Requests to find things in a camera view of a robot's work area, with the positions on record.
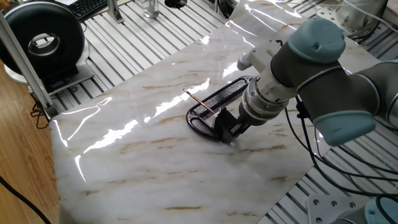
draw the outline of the cable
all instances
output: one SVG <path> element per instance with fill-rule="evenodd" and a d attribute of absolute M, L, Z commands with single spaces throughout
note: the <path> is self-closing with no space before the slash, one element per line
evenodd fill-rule
<path fill-rule="evenodd" d="M 378 1 L 381 1 L 381 0 L 377 0 L 377 1 L 373 1 L 373 2 L 369 2 L 369 3 L 363 3 L 363 4 L 355 4 L 354 6 L 366 6 L 366 5 L 368 5 L 368 4 L 373 4 L 373 3 L 375 3 L 375 2 L 378 2 Z M 338 5 L 338 4 L 311 4 L 311 3 L 294 3 L 294 2 L 283 2 L 283 3 L 286 3 L 286 4 L 298 4 L 298 5 L 301 5 L 301 6 L 351 6 L 351 5 L 349 5 L 349 4 L 341 4 L 341 5 Z"/>
<path fill-rule="evenodd" d="M 289 124 L 290 129 L 292 130 L 293 135 L 295 136 L 295 138 L 299 141 L 299 143 L 311 154 L 313 155 L 313 152 L 309 150 L 309 148 L 301 141 L 301 139 L 297 136 L 296 132 L 294 131 L 294 128 L 292 126 L 292 123 L 290 121 L 289 118 L 289 114 L 287 112 L 287 109 L 285 108 L 285 113 L 286 113 L 286 118 L 287 118 L 287 122 Z M 332 164 L 329 161 L 326 161 L 324 158 L 322 157 L 318 157 L 313 155 L 314 158 L 318 159 L 320 162 L 322 162 L 324 165 L 334 169 L 337 172 L 340 172 L 342 174 L 346 174 L 346 175 L 351 175 L 353 177 L 360 177 L 360 178 L 367 178 L 367 179 L 375 179 L 375 180 L 387 180 L 387 181 L 398 181 L 398 179 L 393 179 L 393 178 L 388 178 L 388 177 L 375 177 L 375 176 L 368 176 L 368 175 L 361 175 L 361 174 L 354 174 L 351 172 L 347 172 L 343 169 L 340 169 L 339 167 L 335 166 L 334 164 Z"/>
<path fill-rule="evenodd" d="M 383 7 L 381 8 L 379 17 L 382 17 L 384 11 L 387 8 L 387 3 L 388 3 L 388 0 L 385 1 Z M 361 37 L 356 37 L 354 39 L 361 39 L 360 41 L 358 41 L 358 44 L 362 44 L 365 40 L 368 40 L 369 38 L 371 38 L 371 36 L 373 35 L 374 31 L 376 31 L 376 29 L 379 27 L 379 25 L 380 25 L 380 21 L 377 21 L 376 26 L 372 29 L 372 31 L 370 33 L 368 33 L 368 34 L 366 34 L 364 36 L 361 36 Z"/>
<path fill-rule="evenodd" d="M 216 0 L 218 8 L 220 9 L 221 13 L 223 13 L 223 16 L 225 17 L 225 19 L 229 19 L 229 13 L 224 12 L 224 9 L 226 9 L 226 7 L 221 8 L 220 1 L 221 0 Z"/>
<path fill-rule="evenodd" d="M 377 209 L 379 209 L 381 215 L 383 215 L 383 217 L 384 217 L 390 224 L 397 224 L 397 222 L 395 222 L 395 221 L 391 218 L 391 216 L 389 216 L 389 215 L 387 214 L 387 212 L 385 211 L 385 209 L 383 208 L 383 206 L 381 206 L 380 200 L 381 200 L 382 198 L 388 198 L 388 199 L 390 199 L 390 200 L 395 201 L 395 203 L 398 203 L 398 198 L 393 197 L 393 196 L 388 195 L 388 194 L 378 195 L 378 196 L 376 197 L 376 206 L 377 206 Z"/>
<path fill-rule="evenodd" d="M 347 149 L 345 149 L 345 148 L 343 148 L 341 146 L 338 146 L 338 148 L 341 149 L 343 152 L 347 153 L 348 155 L 350 155 L 351 157 L 353 157 L 354 159 L 358 160 L 359 162 L 362 162 L 363 164 L 366 164 L 366 165 L 368 165 L 370 167 L 373 167 L 375 169 L 378 169 L 378 170 L 381 170 L 381 171 L 384 171 L 384 172 L 388 172 L 390 174 L 398 175 L 398 172 L 393 171 L 393 170 L 389 170 L 389 169 L 385 169 L 385 168 L 376 166 L 376 165 L 374 165 L 374 164 L 372 164 L 372 163 L 370 163 L 368 161 L 365 161 L 362 158 L 360 158 L 359 156 L 357 156 L 356 154 L 353 154 L 352 152 L 348 151 Z"/>
<path fill-rule="evenodd" d="M 388 28 L 392 29 L 392 31 L 398 32 L 398 30 L 394 29 L 390 24 L 388 24 L 388 22 L 384 21 L 383 19 L 378 18 L 377 16 L 374 16 L 374 15 L 368 13 L 368 12 L 365 12 L 364 10 L 362 10 L 362 9 L 360 9 L 360 8 L 358 8 L 358 7 L 356 7 L 354 4 L 348 2 L 347 0 L 343 0 L 343 1 L 344 1 L 346 4 L 349 4 L 351 7 L 355 8 L 356 10 L 358 10 L 359 12 L 362 12 L 363 14 L 365 14 L 365 15 L 367 15 L 367 16 L 370 16 L 370 17 L 372 17 L 373 19 L 377 19 L 378 21 L 384 23 Z"/>
<path fill-rule="evenodd" d="M 291 128 L 291 130 L 292 130 L 294 136 L 297 138 L 297 140 L 298 140 L 300 143 L 302 143 L 302 141 L 298 138 L 298 136 L 296 135 L 296 133 L 295 133 L 295 131 L 294 131 L 294 129 L 293 129 L 293 126 L 292 126 L 292 124 L 291 124 L 291 122 L 290 122 L 290 119 L 289 119 L 289 114 L 288 114 L 288 112 L 287 112 L 287 109 L 285 109 L 285 112 L 286 112 L 286 115 L 287 115 L 287 119 L 288 119 L 289 126 L 290 126 L 290 128 Z M 365 192 L 365 191 L 358 191 L 358 190 L 353 190 L 353 189 L 349 189 L 349 188 L 346 188 L 346 187 L 342 187 L 342 186 L 338 185 L 334 180 L 332 180 L 327 174 L 325 174 L 324 171 L 319 167 L 319 165 L 318 165 L 318 163 L 317 163 L 317 160 L 315 159 L 316 156 L 314 156 L 314 154 L 313 154 L 313 152 L 312 152 L 310 140 L 309 140 L 309 138 L 308 138 L 307 129 L 305 128 L 305 120 L 304 120 L 303 118 L 301 118 L 301 123 L 302 123 L 302 127 L 303 127 L 303 132 L 304 132 L 305 140 L 306 140 L 306 142 L 307 142 L 307 146 L 304 145 L 303 147 L 304 147 L 305 149 L 307 149 L 307 151 L 310 153 L 310 157 L 311 157 L 311 160 L 312 160 L 312 162 L 313 162 L 313 164 L 314 164 L 314 168 L 316 168 L 316 170 L 321 174 L 321 176 L 322 176 L 323 178 L 325 178 L 325 180 L 327 180 L 331 185 L 333 185 L 333 186 L 336 187 L 337 189 L 340 189 L 340 190 L 342 190 L 342 191 L 349 192 L 349 193 L 352 193 L 352 194 L 364 195 L 364 196 L 368 196 L 368 197 L 377 197 L 378 195 L 380 195 L 380 194 L 378 194 L 378 193 Z"/>
<path fill-rule="evenodd" d="M 308 138 L 307 129 L 305 128 L 305 121 L 304 121 L 303 118 L 301 118 L 301 122 L 302 122 L 303 132 L 304 132 L 304 135 L 305 135 L 305 140 L 307 142 L 308 149 L 312 152 L 310 140 Z M 378 195 L 380 195 L 378 193 L 358 191 L 358 190 L 353 190 L 353 189 L 349 189 L 349 188 L 346 188 L 346 187 L 338 185 L 327 174 L 325 174 L 324 171 L 318 166 L 318 163 L 315 160 L 315 156 L 313 155 L 313 153 L 310 153 L 310 157 L 311 157 L 311 160 L 312 160 L 312 162 L 314 164 L 314 168 L 316 168 L 316 170 L 321 174 L 321 176 L 323 178 L 325 178 L 331 185 L 335 186 L 337 189 L 340 189 L 342 191 L 349 192 L 349 193 L 352 193 L 352 194 L 365 195 L 365 196 L 369 196 L 369 197 L 377 197 Z"/>
<path fill-rule="evenodd" d="M 2 176 L 0 176 L 0 184 L 2 184 L 8 191 L 15 195 L 15 197 L 19 198 L 19 200 L 29 206 L 29 208 L 31 208 L 43 220 L 45 224 L 51 224 L 48 218 L 40 211 L 40 209 L 38 209 L 32 202 L 30 202 L 27 198 L 21 195 L 16 189 L 12 188 L 11 185 L 9 185 Z"/>

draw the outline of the black device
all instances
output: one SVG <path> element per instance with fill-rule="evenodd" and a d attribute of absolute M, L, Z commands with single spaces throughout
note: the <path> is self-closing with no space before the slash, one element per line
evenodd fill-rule
<path fill-rule="evenodd" d="M 67 7 L 80 22 L 83 22 L 107 5 L 106 0 L 77 0 Z"/>

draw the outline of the clear glass cup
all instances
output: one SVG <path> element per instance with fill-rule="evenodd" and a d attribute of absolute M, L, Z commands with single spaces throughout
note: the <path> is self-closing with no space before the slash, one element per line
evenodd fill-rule
<path fill-rule="evenodd" d="M 156 18 L 159 15 L 158 0 L 140 0 L 144 16 L 148 18 Z"/>

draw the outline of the wooden surface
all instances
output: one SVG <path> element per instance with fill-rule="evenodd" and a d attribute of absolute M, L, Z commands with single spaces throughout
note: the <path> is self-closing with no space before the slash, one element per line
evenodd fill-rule
<path fill-rule="evenodd" d="M 30 117 L 34 100 L 27 85 L 12 81 L 0 62 L 0 175 L 17 191 L 58 223 L 58 196 L 50 130 L 37 129 Z M 40 118 L 40 124 L 47 122 Z M 39 224 L 43 221 L 27 205 L 0 185 L 1 224 Z"/>

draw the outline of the marble vinyl sheet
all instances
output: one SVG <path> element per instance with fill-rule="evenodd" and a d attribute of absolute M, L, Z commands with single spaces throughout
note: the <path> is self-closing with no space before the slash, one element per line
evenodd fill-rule
<path fill-rule="evenodd" d="M 249 128 L 233 146 L 202 138 L 185 120 L 196 102 L 182 88 L 205 98 L 257 75 L 238 71 L 238 58 L 264 41 L 286 41 L 304 21 L 285 4 L 241 1 L 214 33 L 55 117 L 60 206 L 84 224 L 257 223 L 312 167 L 308 152 L 284 113 Z M 347 40 L 341 63 L 356 72 L 378 60 Z M 228 107 L 235 114 L 238 103 Z M 289 113 L 302 137 L 294 106 Z"/>

